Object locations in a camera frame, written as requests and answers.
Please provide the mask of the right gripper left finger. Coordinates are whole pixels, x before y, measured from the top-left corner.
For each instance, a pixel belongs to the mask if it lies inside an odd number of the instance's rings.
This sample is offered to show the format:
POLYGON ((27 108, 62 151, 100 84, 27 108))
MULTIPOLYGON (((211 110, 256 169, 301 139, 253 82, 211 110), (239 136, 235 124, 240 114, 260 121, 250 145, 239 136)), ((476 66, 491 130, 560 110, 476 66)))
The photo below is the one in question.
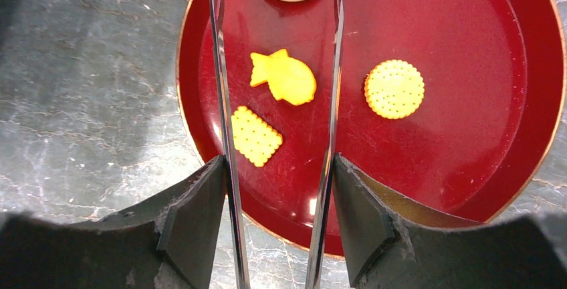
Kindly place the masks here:
POLYGON ((225 201, 215 157, 177 184, 98 221, 1 214, 2 288, 208 288, 225 201))

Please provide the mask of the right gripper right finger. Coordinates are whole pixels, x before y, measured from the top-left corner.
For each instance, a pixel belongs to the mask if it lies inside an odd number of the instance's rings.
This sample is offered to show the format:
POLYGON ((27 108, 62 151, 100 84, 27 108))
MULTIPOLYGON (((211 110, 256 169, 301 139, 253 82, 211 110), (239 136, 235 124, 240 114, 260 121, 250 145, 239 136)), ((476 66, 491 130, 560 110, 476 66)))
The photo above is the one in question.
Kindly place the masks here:
POLYGON ((353 288, 565 288, 566 214, 482 224, 423 205, 334 158, 353 288))

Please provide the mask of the orange bear cookie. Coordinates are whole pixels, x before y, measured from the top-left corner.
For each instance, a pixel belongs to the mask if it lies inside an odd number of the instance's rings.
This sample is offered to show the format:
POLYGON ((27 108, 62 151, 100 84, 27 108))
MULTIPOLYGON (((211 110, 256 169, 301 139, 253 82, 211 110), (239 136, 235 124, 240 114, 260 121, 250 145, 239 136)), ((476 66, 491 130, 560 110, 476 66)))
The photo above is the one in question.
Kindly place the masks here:
POLYGON ((299 106, 311 102, 316 93, 317 83, 313 71, 304 62, 280 49, 269 55, 250 53, 252 62, 249 85, 256 87, 267 84, 276 100, 299 106))

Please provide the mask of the orange square cracker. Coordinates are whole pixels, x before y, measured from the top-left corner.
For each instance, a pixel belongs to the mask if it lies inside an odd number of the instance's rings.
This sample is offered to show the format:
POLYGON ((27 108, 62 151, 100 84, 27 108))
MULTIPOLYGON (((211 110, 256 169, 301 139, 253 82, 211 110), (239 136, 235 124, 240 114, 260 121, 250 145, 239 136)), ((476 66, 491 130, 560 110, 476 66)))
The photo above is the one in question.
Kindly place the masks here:
POLYGON ((231 115, 235 149, 255 167, 263 167, 283 144, 282 135, 246 106, 231 115))

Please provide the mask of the round orange cookie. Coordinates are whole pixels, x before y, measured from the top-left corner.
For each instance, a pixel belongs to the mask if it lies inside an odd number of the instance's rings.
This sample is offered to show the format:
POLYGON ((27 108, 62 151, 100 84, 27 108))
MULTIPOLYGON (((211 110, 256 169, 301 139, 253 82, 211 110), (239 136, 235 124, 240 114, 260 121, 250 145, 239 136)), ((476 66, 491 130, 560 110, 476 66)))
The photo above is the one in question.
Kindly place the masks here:
POLYGON ((403 60, 386 60, 367 74, 364 96, 377 115, 397 120, 410 116, 422 104, 423 77, 414 65, 403 60))

